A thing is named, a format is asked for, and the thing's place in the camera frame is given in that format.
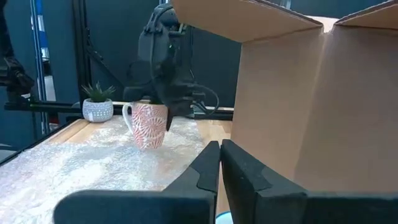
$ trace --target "red patterned mug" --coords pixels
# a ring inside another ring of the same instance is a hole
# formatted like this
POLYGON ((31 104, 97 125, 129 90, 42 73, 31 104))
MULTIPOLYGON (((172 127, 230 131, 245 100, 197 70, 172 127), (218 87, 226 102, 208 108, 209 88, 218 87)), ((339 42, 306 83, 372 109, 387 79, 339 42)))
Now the red patterned mug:
POLYGON ((124 105, 122 112, 138 148, 156 149, 162 145, 167 123, 165 105, 133 102, 124 105), (128 108, 131 108, 131 116, 127 113, 128 108))

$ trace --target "tabletop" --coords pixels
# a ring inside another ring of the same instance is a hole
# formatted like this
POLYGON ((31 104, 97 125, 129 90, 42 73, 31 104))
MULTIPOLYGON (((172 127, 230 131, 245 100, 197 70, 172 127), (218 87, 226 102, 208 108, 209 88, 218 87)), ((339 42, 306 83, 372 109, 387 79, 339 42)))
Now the tabletop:
MULTIPOLYGON (((0 220, 7 217, 5 223, 17 224, 36 217, 30 223, 45 224, 51 220, 50 209, 77 190, 162 190, 208 142, 229 138, 230 131, 229 121, 177 118, 163 148, 142 152, 130 147, 121 116, 100 124, 76 120, 0 167, 0 220)), ((228 204, 220 181, 222 212, 228 204)))

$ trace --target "cardboard box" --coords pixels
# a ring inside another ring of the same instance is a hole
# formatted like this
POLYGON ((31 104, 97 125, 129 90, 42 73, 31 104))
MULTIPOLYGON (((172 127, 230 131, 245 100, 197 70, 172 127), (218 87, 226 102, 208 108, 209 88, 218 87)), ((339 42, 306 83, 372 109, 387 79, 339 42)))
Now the cardboard box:
POLYGON ((397 0, 340 20, 172 2, 180 22, 242 43, 232 140, 310 190, 398 190, 397 0))

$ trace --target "white plant pot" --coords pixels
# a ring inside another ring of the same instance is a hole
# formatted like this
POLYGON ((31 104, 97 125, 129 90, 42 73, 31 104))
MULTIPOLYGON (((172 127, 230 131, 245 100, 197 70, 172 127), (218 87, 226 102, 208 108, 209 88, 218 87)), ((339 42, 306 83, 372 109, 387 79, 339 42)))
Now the white plant pot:
POLYGON ((113 104, 110 99, 102 103, 94 103, 91 99, 83 102, 83 116, 89 122, 105 122, 113 116, 113 104))

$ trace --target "potted plant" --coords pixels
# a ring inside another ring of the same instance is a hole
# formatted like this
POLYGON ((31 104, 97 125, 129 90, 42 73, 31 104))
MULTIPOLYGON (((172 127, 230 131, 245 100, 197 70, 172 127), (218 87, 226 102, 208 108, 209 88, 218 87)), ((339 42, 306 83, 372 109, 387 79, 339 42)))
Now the potted plant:
POLYGON ((83 102, 84 118, 95 123, 111 119, 113 116, 113 104, 110 98, 116 89, 111 86, 103 91, 99 82, 94 88, 91 85, 83 86, 82 88, 89 97, 83 102))

